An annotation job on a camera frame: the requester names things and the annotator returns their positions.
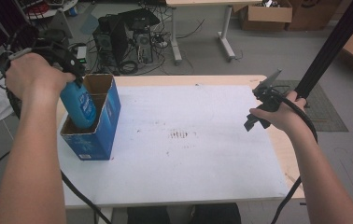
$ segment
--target right hand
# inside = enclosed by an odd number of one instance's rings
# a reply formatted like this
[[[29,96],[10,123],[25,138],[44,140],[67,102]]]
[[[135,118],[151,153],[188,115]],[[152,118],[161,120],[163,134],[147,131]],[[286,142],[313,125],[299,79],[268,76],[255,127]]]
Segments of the right hand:
[[[22,101],[40,97],[58,99],[67,82],[75,76],[51,67],[40,55],[28,53],[11,61],[6,71],[6,85]]]
[[[296,91],[291,91],[288,93],[287,99],[304,111],[306,100],[304,98],[297,99],[297,96],[298,93]],[[249,112],[260,119],[266,119],[277,129],[286,133],[293,132],[296,128],[299,129],[302,127],[301,125],[306,126],[304,121],[294,112],[294,110],[284,103],[280,105],[276,112],[268,112],[258,108],[251,108]]]

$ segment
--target blue bottle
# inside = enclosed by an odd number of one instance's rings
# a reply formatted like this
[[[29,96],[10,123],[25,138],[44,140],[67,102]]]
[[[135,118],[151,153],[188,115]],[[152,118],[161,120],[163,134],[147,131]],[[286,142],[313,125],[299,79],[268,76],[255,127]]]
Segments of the blue bottle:
[[[83,85],[69,82],[61,91],[61,100],[64,103],[69,117],[80,129],[90,128],[95,121],[96,109],[91,96]]]

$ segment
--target forearm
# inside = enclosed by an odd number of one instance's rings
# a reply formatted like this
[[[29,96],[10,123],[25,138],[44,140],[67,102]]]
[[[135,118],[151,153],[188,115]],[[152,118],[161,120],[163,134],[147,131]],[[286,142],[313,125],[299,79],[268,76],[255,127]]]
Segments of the forearm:
[[[353,202],[304,125],[287,132],[296,153],[311,223],[353,223]]]
[[[0,188],[0,223],[64,223],[56,101],[54,97],[30,101],[23,103]]]

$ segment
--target table leg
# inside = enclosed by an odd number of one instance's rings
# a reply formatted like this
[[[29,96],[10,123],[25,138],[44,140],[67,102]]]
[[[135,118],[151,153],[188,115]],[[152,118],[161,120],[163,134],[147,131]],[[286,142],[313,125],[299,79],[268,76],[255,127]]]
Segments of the table leg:
[[[179,65],[182,62],[182,56],[180,55],[179,47],[177,46],[177,21],[175,18],[176,15],[176,7],[172,8],[172,31],[171,31],[171,47],[174,52],[175,64]]]
[[[112,220],[113,207],[101,208],[101,212],[104,214],[105,217],[107,217],[107,219]],[[98,224],[106,224],[106,223],[99,217]]]
[[[232,59],[235,59],[235,54],[232,50],[232,47],[230,47],[229,41],[227,41],[227,39],[226,39],[227,30],[229,28],[229,20],[230,20],[231,14],[232,14],[232,8],[233,8],[233,6],[226,7],[225,21],[223,23],[223,30],[221,32],[218,32],[220,43],[226,49],[226,52],[229,56],[229,58],[228,58],[229,62],[231,62]]]

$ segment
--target blue cardboard box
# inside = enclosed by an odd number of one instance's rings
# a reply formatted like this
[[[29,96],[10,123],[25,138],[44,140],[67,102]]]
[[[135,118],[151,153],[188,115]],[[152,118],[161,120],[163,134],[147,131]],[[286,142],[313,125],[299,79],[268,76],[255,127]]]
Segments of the blue cardboard box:
[[[110,158],[120,113],[120,99],[111,75],[87,75],[83,84],[97,109],[97,118],[88,129],[79,129],[69,116],[61,136],[82,161],[106,161]]]

